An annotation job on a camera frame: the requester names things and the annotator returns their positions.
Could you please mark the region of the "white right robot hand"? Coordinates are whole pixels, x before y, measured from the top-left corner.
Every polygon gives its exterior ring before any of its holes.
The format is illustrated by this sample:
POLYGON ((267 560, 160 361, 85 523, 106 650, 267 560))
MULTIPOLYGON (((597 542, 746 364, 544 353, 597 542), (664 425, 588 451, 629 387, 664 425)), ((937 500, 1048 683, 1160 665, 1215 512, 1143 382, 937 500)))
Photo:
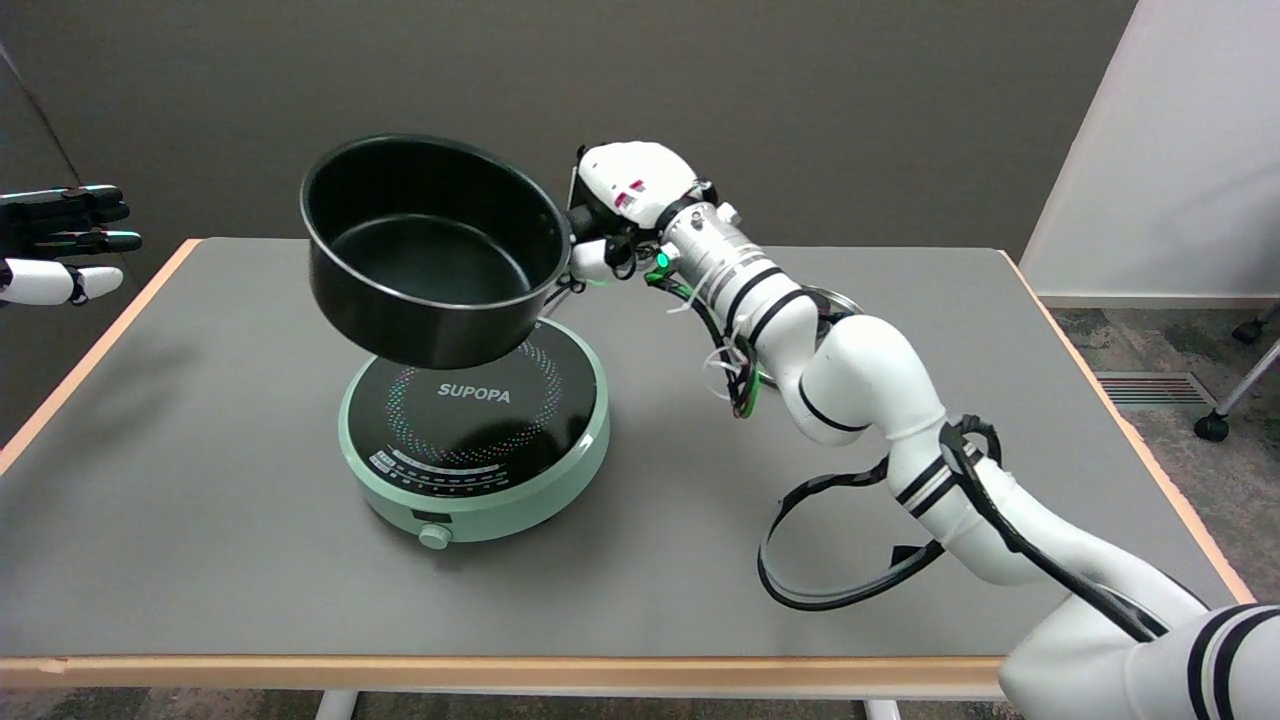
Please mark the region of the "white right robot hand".
POLYGON ((582 146, 566 210, 570 277, 589 284, 628 279, 649 265, 666 227, 695 202, 717 206, 717 187, 664 145, 582 146))

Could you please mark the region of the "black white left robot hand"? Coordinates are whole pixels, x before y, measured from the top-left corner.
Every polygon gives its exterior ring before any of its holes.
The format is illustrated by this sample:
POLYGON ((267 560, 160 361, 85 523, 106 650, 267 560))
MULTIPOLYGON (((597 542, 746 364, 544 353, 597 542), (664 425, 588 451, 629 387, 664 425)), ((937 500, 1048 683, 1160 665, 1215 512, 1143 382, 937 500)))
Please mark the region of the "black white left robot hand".
POLYGON ((118 290, 125 282, 120 268, 77 265, 68 259, 141 249, 140 233, 109 227, 129 214, 124 193, 114 184, 4 193, 3 306, 82 306, 118 290))

